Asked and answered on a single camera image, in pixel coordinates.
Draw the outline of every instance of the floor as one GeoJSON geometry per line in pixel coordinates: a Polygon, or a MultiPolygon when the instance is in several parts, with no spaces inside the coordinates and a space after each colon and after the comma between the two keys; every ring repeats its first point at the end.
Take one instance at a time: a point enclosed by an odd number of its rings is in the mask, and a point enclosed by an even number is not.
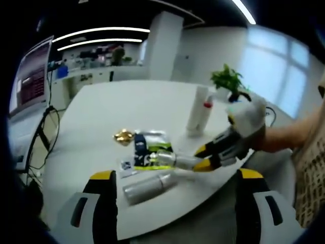
{"type": "MultiPolygon", "coordinates": [[[[65,110],[59,111],[58,115],[59,118],[57,117],[57,114],[55,112],[52,112],[49,114],[46,119],[45,119],[45,124],[44,124],[44,133],[48,140],[50,142],[55,140],[56,137],[56,128],[58,125],[58,119],[61,119],[62,116],[64,115],[65,110]]],[[[29,184],[32,179],[35,179],[35,181],[39,184],[41,190],[42,190],[42,182],[43,182],[43,172],[44,172],[44,167],[41,168],[41,166],[45,162],[45,157],[47,155],[47,150],[44,147],[41,139],[39,137],[36,138],[35,144],[32,148],[32,155],[31,155],[31,161],[30,165],[31,167],[29,168],[28,172],[28,178],[27,174],[21,174],[20,178],[22,179],[23,182],[27,182],[29,184]]],[[[41,218],[42,220],[46,223],[46,214],[44,211],[41,213],[41,218]]]]}

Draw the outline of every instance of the robotic hand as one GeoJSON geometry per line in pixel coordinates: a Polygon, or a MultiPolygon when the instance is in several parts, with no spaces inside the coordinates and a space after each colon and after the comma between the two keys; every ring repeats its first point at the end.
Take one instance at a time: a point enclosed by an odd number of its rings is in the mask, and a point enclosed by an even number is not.
{"type": "Polygon", "coordinates": [[[159,151],[159,164],[209,172],[234,164],[236,158],[245,158],[251,141],[265,133],[266,101],[254,98],[251,102],[235,103],[226,112],[231,125],[213,141],[201,146],[194,156],[159,151]]]}

